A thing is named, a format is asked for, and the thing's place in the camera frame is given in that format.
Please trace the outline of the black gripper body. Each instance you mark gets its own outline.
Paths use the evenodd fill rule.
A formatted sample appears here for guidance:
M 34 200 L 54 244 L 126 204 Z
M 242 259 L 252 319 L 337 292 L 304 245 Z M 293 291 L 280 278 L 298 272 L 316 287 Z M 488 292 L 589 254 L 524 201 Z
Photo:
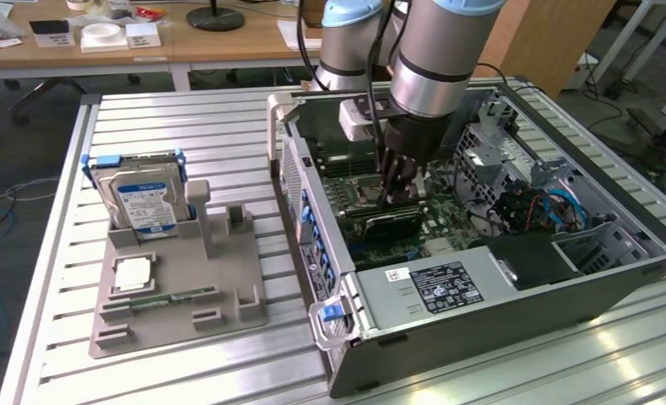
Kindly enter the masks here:
M 441 148 L 450 121 L 450 115 L 438 118 L 414 115 L 389 118 L 385 151 L 414 161 L 432 161 Z

